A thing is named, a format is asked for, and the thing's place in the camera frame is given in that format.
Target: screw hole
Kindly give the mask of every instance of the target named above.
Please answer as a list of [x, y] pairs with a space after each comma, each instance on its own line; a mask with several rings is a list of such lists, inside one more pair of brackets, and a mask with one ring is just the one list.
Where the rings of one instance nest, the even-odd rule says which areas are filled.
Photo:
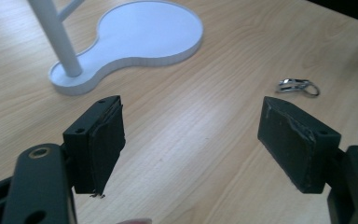
[[40, 223], [41, 221], [43, 221], [43, 219], [45, 219], [45, 217], [46, 217], [45, 211], [36, 211], [36, 212], [32, 213], [31, 215], [29, 215], [27, 217], [27, 219], [25, 219], [25, 223], [26, 224], [37, 224], [37, 223]]
[[31, 159], [39, 159], [39, 158], [47, 156], [49, 153], [50, 153], [50, 148], [49, 147], [40, 147], [40, 148], [34, 149], [29, 154], [29, 157]]
[[84, 131], [86, 131], [86, 130], [80, 128], [80, 129], [77, 129], [77, 130], [75, 131], [75, 133], [83, 133]]

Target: wooden table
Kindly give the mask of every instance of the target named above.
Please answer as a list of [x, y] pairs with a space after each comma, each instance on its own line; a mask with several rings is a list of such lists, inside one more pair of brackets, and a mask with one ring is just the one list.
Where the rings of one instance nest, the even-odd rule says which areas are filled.
[[[65, 22], [77, 52], [124, 2], [86, 1]], [[200, 50], [172, 66], [121, 69], [81, 96], [49, 83], [57, 58], [27, 2], [0, 3], [0, 180], [23, 150], [61, 144], [87, 108], [118, 94], [127, 145], [105, 198], [76, 195], [80, 223], [329, 223], [329, 187], [301, 194], [256, 134], [267, 95], [341, 133], [340, 148], [358, 145], [358, 21], [303, 0], [175, 2], [202, 19]], [[310, 79], [322, 94], [275, 93], [286, 77]]]

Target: desk surface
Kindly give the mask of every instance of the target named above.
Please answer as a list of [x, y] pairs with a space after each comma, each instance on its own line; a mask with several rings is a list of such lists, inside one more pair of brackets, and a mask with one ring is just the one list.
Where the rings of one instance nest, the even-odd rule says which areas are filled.
[[[67, 21], [77, 52], [101, 15], [126, 1], [86, 1]], [[80, 223], [328, 223], [322, 195], [302, 195], [256, 133], [264, 96], [292, 102], [358, 145], [358, 21], [303, 0], [178, 0], [204, 24], [200, 50], [158, 68], [121, 69], [81, 96], [48, 81], [57, 58], [26, 1], [0, 4], [0, 180], [17, 156], [119, 94], [127, 145], [106, 198], [76, 195]], [[65, 1], [57, 1], [63, 6]], [[286, 77], [322, 94], [275, 93]]]

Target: key ring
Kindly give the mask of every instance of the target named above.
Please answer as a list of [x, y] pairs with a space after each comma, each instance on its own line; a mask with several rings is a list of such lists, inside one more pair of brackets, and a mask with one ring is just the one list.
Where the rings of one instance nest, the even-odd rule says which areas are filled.
[[286, 78], [278, 84], [277, 92], [303, 91], [310, 97], [317, 97], [321, 91], [319, 88], [306, 79]]

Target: finger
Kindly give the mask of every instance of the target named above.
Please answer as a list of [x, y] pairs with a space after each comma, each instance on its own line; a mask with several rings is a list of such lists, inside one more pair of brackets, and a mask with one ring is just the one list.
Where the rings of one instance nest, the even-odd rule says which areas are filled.
[[120, 222], [118, 224], [152, 224], [152, 219], [150, 218], [137, 218], [127, 221]]

